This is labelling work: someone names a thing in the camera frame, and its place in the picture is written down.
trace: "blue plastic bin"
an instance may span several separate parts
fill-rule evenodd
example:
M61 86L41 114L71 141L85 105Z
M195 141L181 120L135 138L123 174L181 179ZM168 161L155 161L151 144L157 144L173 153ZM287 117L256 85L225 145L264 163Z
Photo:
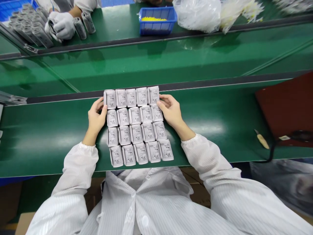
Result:
M22 9L22 5L25 3L30 3L34 9L38 7L35 0L13 0L13 1L3 1L0 0L0 21L8 21L12 12L19 11Z
M166 21L141 21L143 17L155 17ZM139 12L140 35L167 35L177 22L174 7L141 8Z

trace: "white plastic bag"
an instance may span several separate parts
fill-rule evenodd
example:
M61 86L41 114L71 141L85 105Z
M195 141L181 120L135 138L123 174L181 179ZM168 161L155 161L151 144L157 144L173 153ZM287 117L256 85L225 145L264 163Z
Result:
M220 0L174 0L178 25L205 33L218 31L221 23Z
M226 34L242 14L248 23L262 21L257 16L263 11L264 7L255 0L223 0L221 8L221 28Z

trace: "brown cardboard box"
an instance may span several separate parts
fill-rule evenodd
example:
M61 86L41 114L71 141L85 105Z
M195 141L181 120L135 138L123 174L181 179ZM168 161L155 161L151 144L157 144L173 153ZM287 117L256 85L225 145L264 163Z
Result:
M21 190L22 182L11 183L0 187L0 227L16 216Z
M15 235L25 235L35 212L22 213L17 224Z
M199 173L193 167L180 168L186 180L191 184L194 194L190 195L193 202L202 206L211 207L211 197L199 177Z
M90 214L92 209L98 204L98 202L102 198L100 185L103 180L104 180L104 177L91 179L91 186L87 190L87 193L85 194L85 201L86 201L88 214Z

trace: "white lab coat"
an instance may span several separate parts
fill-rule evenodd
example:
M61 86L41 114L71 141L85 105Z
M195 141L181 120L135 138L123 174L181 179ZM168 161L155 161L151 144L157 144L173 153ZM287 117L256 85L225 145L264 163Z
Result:
M182 142L211 194L211 209L192 202L177 167L107 172L102 201L88 216L84 194L98 161L95 146L74 146L63 175L36 212L27 235L313 234L313 227L263 184L240 177L201 135Z
M101 0L63 0L69 1L74 6L78 6L83 12L91 13L96 8L101 8ZM39 6L44 7L47 12L54 6L59 12L63 12L54 0L37 0Z

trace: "printed label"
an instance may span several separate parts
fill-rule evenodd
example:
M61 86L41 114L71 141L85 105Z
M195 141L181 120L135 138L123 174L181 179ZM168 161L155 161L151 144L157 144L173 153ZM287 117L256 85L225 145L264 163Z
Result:
M162 111L159 107L152 107L153 108L153 115L154 119L160 119L162 118Z
M142 108L143 120L151 120L150 107Z
M132 163L135 161L132 148L128 148L128 149L124 148L124 152L125 152L126 163Z
M129 142L129 129L128 128L123 128L123 129L120 128L120 131L121 131L121 142L122 143Z
M135 105L136 102L135 102L135 91L128 91L127 92L127 104L128 105Z
M171 145L169 143L162 143L160 145L163 158L171 158L172 157Z
M117 97L118 105L120 106L126 105L126 92L124 91L117 92Z
M139 109L131 109L131 119L133 122L140 122Z
M137 149L137 155L138 155L138 161L146 161L148 159L146 148L144 146L136 147Z
M115 107L115 95L107 93L107 105L108 107Z
M108 112L108 120L109 120L109 125L116 124L115 112Z
M132 127L132 130L133 130L133 138L134 138L134 141L142 140L142 135L141 135L141 128L140 128L140 126L139 126L139 127Z
M146 139L154 139L152 124L149 126L143 126L143 130L144 130L144 136Z
M121 163L121 156L118 150L111 150L111 155L114 165Z
M146 90L137 90L137 92L138 92L138 103L146 104L147 103Z
M158 137L166 136L163 123L156 124L156 134Z
M158 89L150 90L150 103L156 103L158 101L158 97L159 97Z
M112 130L112 131L109 130L109 144L116 144L116 131L115 130Z
M127 115L127 110L119 111L119 114L120 114L120 122L121 122L121 124L129 122L128 115Z
M157 144L149 145L151 159L157 160L160 159L159 148Z

